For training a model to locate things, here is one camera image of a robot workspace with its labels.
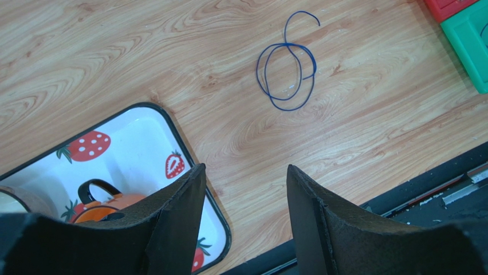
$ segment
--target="black handle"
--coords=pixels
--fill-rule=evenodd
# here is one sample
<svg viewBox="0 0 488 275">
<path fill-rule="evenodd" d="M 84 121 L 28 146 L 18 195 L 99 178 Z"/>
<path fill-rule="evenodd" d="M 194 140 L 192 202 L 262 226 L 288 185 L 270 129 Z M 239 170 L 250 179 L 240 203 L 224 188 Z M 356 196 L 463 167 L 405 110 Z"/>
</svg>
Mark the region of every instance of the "black handle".
<svg viewBox="0 0 488 275">
<path fill-rule="evenodd" d="M 90 185 L 92 184 L 102 188 L 112 196 L 121 194 L 121 192 L 117 188 L 113 187 L 110 183 L 101 179 L 91 179 L 80 185 L 80 187 L 78 188 L 78 197 L 80 197 L 81 203 L 83 203 L 84 205 L 97 201 L 96 199 L 94 199 L 92 193 L 90 192 Z"/>
</svg>

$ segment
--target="white tray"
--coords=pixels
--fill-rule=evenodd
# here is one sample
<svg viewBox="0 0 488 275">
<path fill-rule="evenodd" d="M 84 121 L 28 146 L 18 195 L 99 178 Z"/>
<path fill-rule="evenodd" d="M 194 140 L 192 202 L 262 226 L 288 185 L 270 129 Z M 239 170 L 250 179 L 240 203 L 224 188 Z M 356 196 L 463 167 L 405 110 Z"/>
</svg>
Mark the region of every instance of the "white tray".
<svg viewBox="0 0 488 275">
<path fill-rule="evenodd" d="M 76 154 L 66 154 L 68 144 L 67 148 Z M 167 160 L 183 163 L 171 169 Z M 55 217 L 69 222 L 74 220 L 73 211 L 79 214 L 83 210 L 83 205 L 75 205 L 81 203 L 78 187 L 88 180 L 102 179 L 123 194 L 148 196 L 171 184 L 193 165 L 168 114 L 155 104 L 139 103 L 0 176 L 0 185 L 34 192 Z M 97 201 L 111 199 L 97 186 L 90 190 Z M 198 238 L 201 246 L 195 251 L 194 270 L 201 272 L 222 260 L 230 248 L 229 226 L 208 189 Z M 198 268 L 202 253 L 203 266 Z"/>
</svg>

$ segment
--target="black tray rim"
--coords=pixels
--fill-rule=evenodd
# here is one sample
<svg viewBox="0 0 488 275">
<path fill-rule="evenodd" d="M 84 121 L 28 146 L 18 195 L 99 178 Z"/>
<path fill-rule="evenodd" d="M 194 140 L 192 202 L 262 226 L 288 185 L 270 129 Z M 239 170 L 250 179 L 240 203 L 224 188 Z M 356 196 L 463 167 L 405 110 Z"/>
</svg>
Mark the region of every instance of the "black tray rim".
<svg viewBox="0 0 488 275">
<path fill-rule="evenodd" d="M 89 127 L 88 129 L 74 135 L 73 137 L 69 138 L 68 140 L 60 143 L 59 145 L 57 145 L 57 146 L 55 146 L 55 147 L 53 147 L 47 151 L 45 151 L 44 153 L 36 156 L 35 158 L 32 158 L 29 161 L 17 166 L 16 168 L 4 173 L 3 175 L 0 175 L 0 182 L 4 179 L 8 178 L 9 176 L 17 173 L 18 171 L 21 171 L 22 169 L 26 168 L 27 166 L 29 166 L 29 165 L 41 160 L 42 158 L 52 154 L 53 152 L 56 152 L 58 149 L 66 146 L 66 144 L 69 144 L 69 143 L 77 140 L 78 138 L 84 136 L 88 132 L 95 130 L 96 128 L 102 126 L 103 124 L 105 124 L 105 123 L 115 119 L 116 117 L 118 117 L 118 116 L 132 110 L 132 109 L 135 109 L 135 108 L 150 108 L 150 109 L 153 109 L 154 111 L 158 112 L 164 118 L 166 123 L 168 124 L 168 126 L 171 130 L 171 133 L 175 137 L 176 142 L 180 146 L 182 153 L 184 154 L 185 158 L 188 160 L 190 167 L 193 167 L 195 165 L 195 161 L 191 157 L 191 154 L 190 154 L 187 146 L 185 145 L 182 137 L 180 136 L 180 134 L 178 132 L 178 129 L 176 128 L 176 126 L 175 126 L 173 120 L 171 119 L 171 117 L 169 116 L 168 112 L 166 112 L 166 110 L 163 109 L 161 106 L 154 104 L 152 102 L 139 102 L 139 103 L 136 103 L 136 104 L 130 105 L 129 107 L 124 108 L 123 110 L 121 110 L 121 111 L 115 113 L 114 115 L 102 120 L 99 123 L 96 123 L 95 125 L 93 125 L 93 126 Z M 224 231 L 226 234 L 226 244 L 225 244 L 224 250 L 221 252 L 219 257 L 217 257 L 217 259 L 215 259 L 213 262 L 209 263 L 208 265 L 202 267 L 201 269 L 197 270 L 196 272 L 193 272 L 192 274 L 198 274 L 200 272 L 203 272 L 203 271 L 211 268 L 212 266 L 218 264 L 219 262 L 221 262 L 229 253 L 230 246 L 232 243 L 232 234 L 231 234 L 229 223 L 227 223 L 227 221 L 225 220 L 225 218 L 222 214 L 222 211 L 218 207 L 217 202 L 215 201 L 215 198 L 212 195 L 212 193 L 210 192 L 210 189 L 208 188 L 208 186 L 206 187 L 206 196 L 208 198 L 208 201 L 210 202 L 210 205 L 212 205 L 212 208 L 214 209 L 215 213 L 217 214 L 217 217 L 219 218 L 222 226 L 224 227 Z"/>
</svg>

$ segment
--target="red container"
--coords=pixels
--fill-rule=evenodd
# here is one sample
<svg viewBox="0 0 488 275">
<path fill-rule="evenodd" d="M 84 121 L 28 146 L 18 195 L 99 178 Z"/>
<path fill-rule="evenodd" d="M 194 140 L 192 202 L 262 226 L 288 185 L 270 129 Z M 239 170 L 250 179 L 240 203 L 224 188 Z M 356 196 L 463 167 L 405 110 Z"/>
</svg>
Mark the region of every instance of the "red container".
<svg viewBox="0 0 488 275">
<path fill-rule="evenodd" d="M 425 0 L 437 22 L 444 20 L 476 3 L 478 0 Z"/>
</svg>

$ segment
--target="tray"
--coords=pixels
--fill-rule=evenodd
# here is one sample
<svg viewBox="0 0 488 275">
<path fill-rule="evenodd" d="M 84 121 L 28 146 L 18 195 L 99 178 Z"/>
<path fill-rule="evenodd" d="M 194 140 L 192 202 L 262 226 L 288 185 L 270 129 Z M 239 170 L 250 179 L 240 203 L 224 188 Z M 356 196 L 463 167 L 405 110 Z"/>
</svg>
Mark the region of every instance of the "tray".
<svg viewBox="0 0 488 275">
<path fill-rule="evenodd" d="M 488 93 L 488 0 L 440 24 L 479 93 Z"/>
<path fill-rule="evenodd" d="M 148 196 L 194 165 L 170 117 L 152 103 L 135 104 L 59 146 L 0 176 L 0 185 L 22 187 L 48 204 L 54 218 L 74 222 L 85 207 L 78 188 L 101 179 L 123 194 Z M 94 199 L 113 197 L 90 186 Z M 221 261 L 230 229 L 207 188 L 192 272 Z"/>
</svg>

